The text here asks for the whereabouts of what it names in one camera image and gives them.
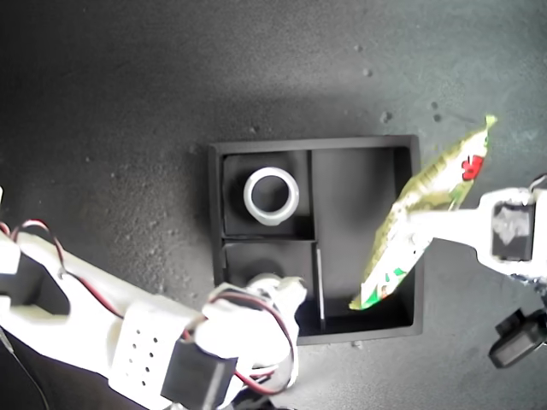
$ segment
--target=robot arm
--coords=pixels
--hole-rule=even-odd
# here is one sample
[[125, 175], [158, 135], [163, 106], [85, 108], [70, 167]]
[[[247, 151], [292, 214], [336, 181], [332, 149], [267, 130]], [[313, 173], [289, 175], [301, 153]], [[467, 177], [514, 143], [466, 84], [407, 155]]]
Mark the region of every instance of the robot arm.
[[519, 309], [497, 327], [489, 356], [498, 368], [512, 366], [547, 342], [547, 190], [509, 188], [484, 194], [476, 209], [429, 211], [409, 216], [417, 238], [441, 238], [476, 249], [477, 260], [503, 275], [531, 284], [546, 308], [525, 316]]
[[306, 294], [299, 278], [267, 275], [245, 289], [223, 284], [198, 312], [68, 252], [60, 259], [59, 249], [40, 237], [22, 232], [15, 243], [0, 231], [0, 273], [15, 274], [21, 252], [44, 266], [70, 313], [15, 307], [0, 296], [0, 326], [40, 354], [103, 375], [143, 407], [223, 408], [246, 384], [275, 393], [260, 378], [289, 354], [293, 370], [283, 387], [294, 383], [294, 313]]
[[478, 261], [515, 278], [547, 280], [547, 190], [508, 188], [484, 194], [476, 209], [412, 213], [416, 235], [465, 243]]

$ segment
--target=cable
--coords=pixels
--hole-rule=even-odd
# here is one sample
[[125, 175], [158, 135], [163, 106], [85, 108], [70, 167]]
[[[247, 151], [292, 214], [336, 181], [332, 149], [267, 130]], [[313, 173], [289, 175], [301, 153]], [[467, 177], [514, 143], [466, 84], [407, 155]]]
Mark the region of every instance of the cable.
[[528, 187], [528, 190], [535, 190], [538, 186], [540, 186], [545, 181], [545, 179], [547, 179], [547, 173], [542, 173], [538, 175], [536, 178], [534, 178], [534, 180]]
[[67, 269], [65, 269], [65, 260], [62, 255], [62, 253], [64, 252], [64, 249], [62, 248], [61, 243], [57, 240], [57, 237], [53, 234], [51, 229], [42, 220], [26, 220], [21, 225], [17, 226], [13, 232], [11, 232], [11, 239], [15, 243], [17, 243], [17, 237], [19, 236], [19, 232], [23, 229], [28, 228], [29, 226], [37, 226], [39, 228], [42, 228], [48, 233], [48, 235], [50, 235], [50, 238], [53, 241], [53, 244], [57, 251], [57, 255], [59, 256], [59, 262], [61, 263], [61, 268], [62, 268], [61, 274], [65, 273]]
[[44, 409], [50, 410], [50, 404], [48, 403], [48, 400], [45, 398], [44, 391], [42, 390], [42, 388], [40, 387], [36, 379], [32, 376], [32, 374], [21, 363], [21, 361], [19, 360], [19, 357], [17, 357], [17, 354], [15, 354], [14, 347], [11, 345], [11, 342], [9, 341], [2, 327], [0, 327], [0, 340], [2, 341], [3, 345], [6, 347], [8, 352], [14, 357], [15, 361], [17, 361], [21, 369], [23, 369], [23, 372], [25, 372], [26, 376], [31, 380], [32, 384], [34, 384], [34, 387], [40, 394], [40, 398], [42, 399], [42, 403], [44, 404]]
[[65, 259], [64, 259], [64, 248], [61, 246], [61, 243], [57, 239], [57, 237], [53, 234], [51, 229], [43, 222], [42, 220], [26, 220], [21, 225], [17, 226], [14, 231], [11, 233], [11, 239], [17, 243], [17, 237], [19, 236], [19, 233], [21, 230], [26, 229], [30, 226], [37, 226], [39, 228], [42, 228], [45, 230], [48, 235], [50, 236], [51, 240], [53, 241], [53, 244], [56, 248], [57, 255], [59, 257], [59, 263], [61, 264], [61, 271], [59, 273], [60, 278], [62, 279], [62, 275], [69, 275], [76, 280], [78, 280], [86, 289], [91, 293], [91, 295], [99, 302], [105, 309], [107, 309], [109, 312], [111, 312], [114, 316], [123, 319], [123, 316], [119, 314], [116, 309], [110, 304], [109, 301], [106, 300], [104, 296], [102, 296], [87, 280], [67, 271], [67, 268], [65, 267]]
[[89, 284], [89, 282], [87, 282], [85, 279], [83, 278], [80, 278], [79, 276], [76, 276], [74, 275], [73, 273], [70, 273], [70, 272], [65, 272], [65, 274], [67, 274], [68, 276], [72, 276], [74, 279], [76, 279], [78, 282], [80, 282], [86, 289], [89, 293], [91, 293], [91, 295], [97, 300], [97, 302], [99, 302], [101, 305], [103, 305], [103, 307], [108, 310], [109, 312], [111, 312], [114, 316], [116, 316], [118, 319], [122, 319], [123, 320], [123, 316], [120, 315], [116, 309], [110, 304], [109, 301], [107, 301], [103, 295], [101, 295], [95, 288], [93, 288], [93, 286], [91, 286]]
[[240, 372], [236, 371], [234, 374], [236, 375], [239, 380], [241, 380], [244, 384], [246, 384], [250, 389], [253, 389], [256, 393], [260, 395], [278, 395], [279, 393], [285, 391], [289, 387], [291, 387], [294, 382], [296, 381], [297, 375], [298, 375], [298, 354], [297, 350], [294, 346], [294, 342], [292, 341], [291, 335], [289, 334], [289, 331], [286, 328], [285, 321], [281, 317], [280, 312], [274, 308], [269, 306], [265, 301], [262, 299], [246, 295], [242, 293], [236, 293], [236, 292], [223, 292], [220, 293], [217, 296], [214, 296], [211, 300], [209, 300], [209, 303], [216, 302], [220, 299], [224, 299], [227, 301], [245, 301], [245, 302], [251, 302], [257, 305], [262, 310], [267, 311], [270, 313], [277, 324], [279, 325], [279, 328], [283, 331], [283, 334], [285, 335], [287, 342], [289, 343], [289, 347], [291, 348], [291, 360], [292, 360], [292, 366], [291, 366], [291, 375], [287, 382], [279, 389], [270, 389], [265, 386], [260, 385], [257, 381], [253, 380], [252, 378], [247, 378]]
[[0, 231], [5, 233], [7, 236], [9, 236], [9, 226], [7, 224], [4, 224], [3, 222], [0, 222]]

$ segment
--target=white ring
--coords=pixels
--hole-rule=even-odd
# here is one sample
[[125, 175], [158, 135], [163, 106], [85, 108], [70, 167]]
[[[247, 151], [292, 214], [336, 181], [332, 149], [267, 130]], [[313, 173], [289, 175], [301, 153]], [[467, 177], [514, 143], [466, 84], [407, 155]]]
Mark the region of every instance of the white ring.
[[[258, 181], [266, 177], [281, 178], [289, 188], [287, 202], [285, 202], [285, 205], [277, 211], [262, 211], [253, 202], [253, 190], [255, 189], [255, 185]], [[298, 201], [300, 200], [300, 190], [298, 189], [297, 181], [295, 181], [292, 175], [287, 171], [276, 167], [265, 167], [254, 172], [249, 179], [247, 179], [247, 183], [243, 190], [243, 199], [249, 214], [253, 215], [257, 221], [265, 226], [277, 226], [284, 220], [289, 219], [294, 214], [294, 211], [297, 210]]]

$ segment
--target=black tray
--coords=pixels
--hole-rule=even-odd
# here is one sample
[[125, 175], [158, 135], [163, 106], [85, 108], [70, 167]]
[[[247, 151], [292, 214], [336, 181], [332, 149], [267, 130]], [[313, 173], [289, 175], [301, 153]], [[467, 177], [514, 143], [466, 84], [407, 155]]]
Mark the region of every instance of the black tray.
[[[347, 308], [376, 229], [419, 170], [419, 153], [411, 135], [211, 145], [215, 283], [245, 286], [263, 272], [303, 278], [308, 297], [297, 312], [298, 344], [420, 334], [422, 261], [381, 303], [364, 311]], [[254, 220], [243, 202], [247, 178], [268, 166], [285, 169], [300, 189], [297, 211], [275, 227]], [[272, 188], [255, 188], [261, 208], [279, 205], [276, 196], [286, 195]]]

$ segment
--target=dark gray table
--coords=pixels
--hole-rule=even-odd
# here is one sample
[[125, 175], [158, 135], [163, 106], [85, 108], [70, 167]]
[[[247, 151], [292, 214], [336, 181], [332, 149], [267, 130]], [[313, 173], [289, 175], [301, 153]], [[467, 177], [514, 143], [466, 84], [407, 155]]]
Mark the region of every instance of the dark gray table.
[[[69, 251], [198, 307], [212, 289], [206, 144], [416, 133], [427, 161], [473, 128], [462, 117], [493, 113], [474, 206], [546, 171], [546, 84], [543, 0], [4, 1], [2, 216], [44, 218]], [[302, 348], [277, 402], [545, 409], [547, 348], [503, 372], [486, 357], [520, 306], [537, 306], [529, 289], [434, 243], [423, 335]], [[18, 349], [54, 408], [134, 408]], [[38, 408], [27, 387], [13, 408]]]

